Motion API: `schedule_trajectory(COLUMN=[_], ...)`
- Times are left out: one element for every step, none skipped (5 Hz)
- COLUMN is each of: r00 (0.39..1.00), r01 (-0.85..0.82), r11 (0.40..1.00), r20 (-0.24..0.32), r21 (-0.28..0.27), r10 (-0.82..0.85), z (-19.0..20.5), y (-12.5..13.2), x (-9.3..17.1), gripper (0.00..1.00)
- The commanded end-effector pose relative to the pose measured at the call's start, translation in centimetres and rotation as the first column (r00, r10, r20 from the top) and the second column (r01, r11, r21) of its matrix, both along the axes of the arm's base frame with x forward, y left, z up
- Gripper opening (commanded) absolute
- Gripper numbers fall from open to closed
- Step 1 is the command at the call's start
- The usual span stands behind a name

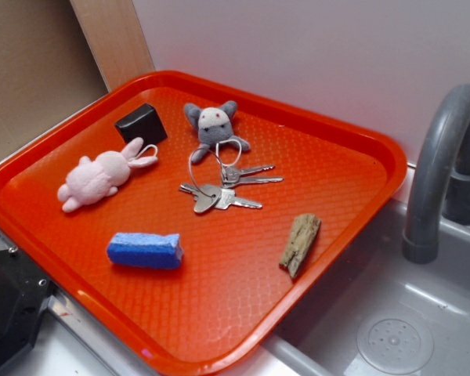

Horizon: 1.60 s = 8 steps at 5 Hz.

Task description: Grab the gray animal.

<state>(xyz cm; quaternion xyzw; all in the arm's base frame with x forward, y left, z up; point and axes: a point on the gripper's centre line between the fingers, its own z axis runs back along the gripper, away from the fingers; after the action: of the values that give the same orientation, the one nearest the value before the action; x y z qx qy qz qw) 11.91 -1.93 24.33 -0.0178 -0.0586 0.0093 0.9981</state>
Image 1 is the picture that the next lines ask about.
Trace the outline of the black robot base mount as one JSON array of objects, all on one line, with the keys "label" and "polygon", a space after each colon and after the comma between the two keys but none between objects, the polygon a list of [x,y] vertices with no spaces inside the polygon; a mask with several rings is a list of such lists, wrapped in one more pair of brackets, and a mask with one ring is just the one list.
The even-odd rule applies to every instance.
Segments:
[{"label": "black robot base mount", "polygon": [[23,250],[0,251],[0,371],[35,345],[53,282]]}]

